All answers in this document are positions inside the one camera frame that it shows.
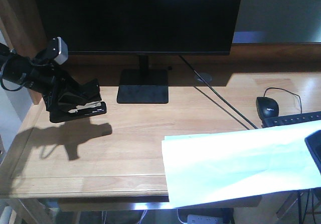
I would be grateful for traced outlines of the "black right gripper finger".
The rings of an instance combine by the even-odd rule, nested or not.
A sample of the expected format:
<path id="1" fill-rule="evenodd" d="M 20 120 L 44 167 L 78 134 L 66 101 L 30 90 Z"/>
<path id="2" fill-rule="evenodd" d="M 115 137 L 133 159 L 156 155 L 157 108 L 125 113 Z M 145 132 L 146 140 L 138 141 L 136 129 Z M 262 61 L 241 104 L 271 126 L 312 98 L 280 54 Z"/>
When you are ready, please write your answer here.
<path id="1" fill-rule="evenodd" d="M 310 134 L 305 139 L 305 144 L 318 168 L 321 171 L 321 163 L 320 163 L 320 148 L 321 148 L 321 141 L 320 141 L 320 130 Z"/>

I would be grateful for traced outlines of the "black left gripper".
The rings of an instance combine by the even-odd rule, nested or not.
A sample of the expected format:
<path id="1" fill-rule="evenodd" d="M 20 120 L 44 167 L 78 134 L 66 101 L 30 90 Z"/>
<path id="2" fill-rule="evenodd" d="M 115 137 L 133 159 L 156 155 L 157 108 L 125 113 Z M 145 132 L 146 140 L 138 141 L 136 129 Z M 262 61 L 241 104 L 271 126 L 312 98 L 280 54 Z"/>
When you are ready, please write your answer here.
<path id="1" fill-rule="evenodd" d="M 33 69 L 32 78 L 35 80 L 35 90 L 42 94 L 45 104 L 51 92 L 59 84 L 74 80 L 59 64 L 48 58 L 47 49 L 42 50 L 31 59 L 30 64 Z"/>

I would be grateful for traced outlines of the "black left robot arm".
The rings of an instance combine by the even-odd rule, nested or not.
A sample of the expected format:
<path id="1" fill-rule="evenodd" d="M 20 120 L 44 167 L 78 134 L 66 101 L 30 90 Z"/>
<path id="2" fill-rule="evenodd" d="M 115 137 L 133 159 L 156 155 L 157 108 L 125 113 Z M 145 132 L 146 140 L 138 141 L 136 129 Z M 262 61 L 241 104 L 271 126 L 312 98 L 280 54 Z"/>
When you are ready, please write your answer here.
<path id="1" fill-rule="evenodd" d="M 34 58 L 19 55 L 1 44 L 1 87 L 19 91 L 25 87 L 42 95 L 49 112 L 69 113 L 85 105 L 88 96 L 61 65 L 68 59 L 68 46 L 61 37 L 50 40 Z"/>

